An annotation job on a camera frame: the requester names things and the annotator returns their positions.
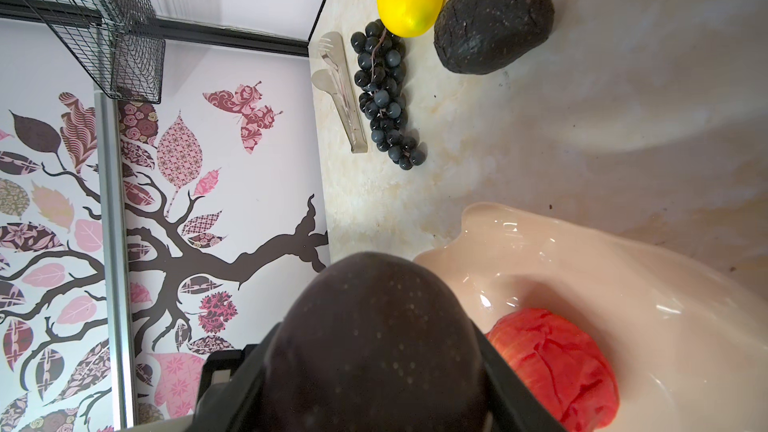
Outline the dark purple mangosteen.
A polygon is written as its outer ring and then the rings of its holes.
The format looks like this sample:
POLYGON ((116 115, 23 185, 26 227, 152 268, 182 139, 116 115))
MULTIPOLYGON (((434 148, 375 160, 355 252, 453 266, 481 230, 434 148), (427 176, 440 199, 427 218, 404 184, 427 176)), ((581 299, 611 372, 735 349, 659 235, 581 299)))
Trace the dark purple mangosteen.
POLYGON ((325 269, 274 336, 263 431, 481 431, 486 375, 474 326, 429 270, 381 253, 325 269))

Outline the pink scalloped fruit bowl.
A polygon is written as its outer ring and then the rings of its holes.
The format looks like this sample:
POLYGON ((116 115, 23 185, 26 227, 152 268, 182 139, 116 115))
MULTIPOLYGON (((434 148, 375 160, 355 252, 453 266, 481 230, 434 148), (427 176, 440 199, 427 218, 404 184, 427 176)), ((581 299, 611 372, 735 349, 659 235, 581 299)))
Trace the pink scalloped fruit bowl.
POLYGON ((767 304, 697 261, 493 203, 416 261, 483 331, 544 308, 587 332, 618 380, 615 431, 767 427, 767 304))

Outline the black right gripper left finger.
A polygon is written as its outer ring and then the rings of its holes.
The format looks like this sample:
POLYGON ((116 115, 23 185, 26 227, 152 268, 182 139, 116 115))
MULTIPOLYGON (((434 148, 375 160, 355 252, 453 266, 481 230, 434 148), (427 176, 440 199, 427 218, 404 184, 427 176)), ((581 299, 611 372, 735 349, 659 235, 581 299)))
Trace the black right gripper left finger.
POLYGON ((202 367, 197 405, 187 431, 257 431, 265 361, 281 323, 258 344, 213 352, 202 367))

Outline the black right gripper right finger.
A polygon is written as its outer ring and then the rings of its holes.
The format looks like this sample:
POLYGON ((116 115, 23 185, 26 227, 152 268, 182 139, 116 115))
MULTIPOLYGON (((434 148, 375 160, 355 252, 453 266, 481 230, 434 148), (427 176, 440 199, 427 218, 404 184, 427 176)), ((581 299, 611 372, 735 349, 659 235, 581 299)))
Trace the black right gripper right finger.
POLYGON ((565 428, 539 403, 482 331, 475 338, 487 377, 489 431, 565 432, 565 428))

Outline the red apple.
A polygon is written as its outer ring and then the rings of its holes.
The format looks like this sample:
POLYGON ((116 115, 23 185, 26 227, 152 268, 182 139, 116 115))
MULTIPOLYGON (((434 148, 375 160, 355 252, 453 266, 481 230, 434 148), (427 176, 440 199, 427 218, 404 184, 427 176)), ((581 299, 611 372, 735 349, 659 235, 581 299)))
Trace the red apple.
POLYGON ((486 338, 538 402, 568 431, 595 431, 617 416, 611 364, 590 335, 546 309, 499 319, 486 338))

